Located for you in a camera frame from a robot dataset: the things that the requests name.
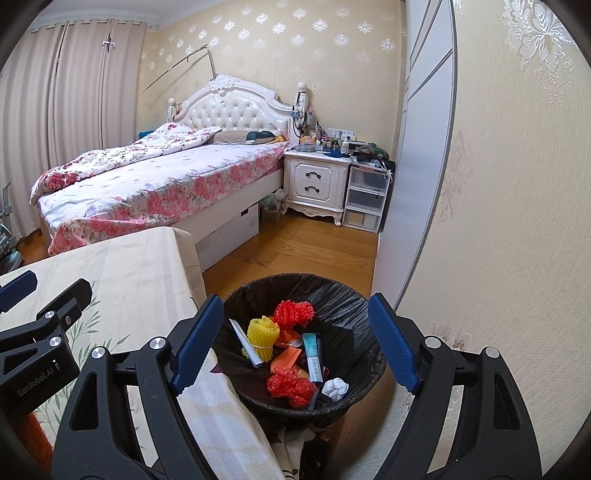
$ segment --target curtain rod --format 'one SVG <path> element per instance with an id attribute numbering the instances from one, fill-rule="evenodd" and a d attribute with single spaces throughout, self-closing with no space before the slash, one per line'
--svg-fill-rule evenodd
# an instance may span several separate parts
<path id="1" fill-rule="evenodd" d="M 166 70 L 166 72 L 164 72 L 160 77 L 158 77 L 157 79 L 155 79 L 152 83 L 150 83 L 146 89 L 142 92 L 146 93 L 148 91 L 148 89 L 157 81 L 159 81 L 164 75 L 166 75 L 168 72 L 170 72 L 170 70 L 172 70 L 173 68 L 175 68 L 177 65 L 181 64 L 182 62 L 184 62 L 185 60 L 189 60 L 189 57 L 192 57 L 193 55 L 195 55 L 196 53 L 202 51 L 202 50 L 207 50 L 207 56 L 209 56 L 209 63 L 212 66 L 212 80 L 215 80 L 215 78 L 217 77 L 217 73 L 216 73 L 216 68 L 213 65 L 213 57 L 212 57 L 212 52 L 211 50 L 209 50 L 209 47 L 207 46 L 207 44 L 205 44 L 203 47 L 198 48 L 196 51 L 194 51 L 193 53 L 190 53 L 189 55 L 187 55 L 185 58 L 183 58 L 182 60 L 179 60 L 177 63 L 175 63 L 172 67 L 170 67 L 168 70 Z"/>

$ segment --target bottle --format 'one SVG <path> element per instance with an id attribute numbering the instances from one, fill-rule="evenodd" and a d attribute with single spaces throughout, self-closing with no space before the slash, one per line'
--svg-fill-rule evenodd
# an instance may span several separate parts
<path id="1" fill-rule="evenodd" d="M 343 135 L 341 139 L 343 140 L 343 142 L 340 147 L 340 154 L 349 155 L 349 137 Z"/>

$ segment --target white tufted headboard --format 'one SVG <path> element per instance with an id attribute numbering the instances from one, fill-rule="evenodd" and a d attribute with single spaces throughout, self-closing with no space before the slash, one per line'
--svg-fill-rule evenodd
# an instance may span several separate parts
<path id="1" fill-rule="evenodd" d="M 224 130 L 269 130 L 299 143 L 290 105 L 277 101 L 273 90 L 228 75 L 218 75 L 183 102 L 174 121 L 194 129 L 217 125 Z"/>

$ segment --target crumpled white tissue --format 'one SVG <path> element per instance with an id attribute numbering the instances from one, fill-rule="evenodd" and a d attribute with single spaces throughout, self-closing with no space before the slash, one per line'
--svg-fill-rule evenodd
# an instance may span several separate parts
<path id="1" fill-rule="evenodd" d="M 322 388 L 322 393 L 332 399 L 332 401 L 339 401 L 349 391 L 349 384 L 343 382 L 340 378 L 328 380 Z"/>

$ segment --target wardrobe door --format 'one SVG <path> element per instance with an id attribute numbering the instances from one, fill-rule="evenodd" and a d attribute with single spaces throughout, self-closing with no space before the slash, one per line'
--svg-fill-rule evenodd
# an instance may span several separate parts
<path id="1" fill-rule="evenodd" d="M 395 308 L 413 274 L 437 204 L 456 88 L 451 0 L 407 0 L 406 5 L 410 74 L 405 83 L 394 193 L 372 287 Z"/>

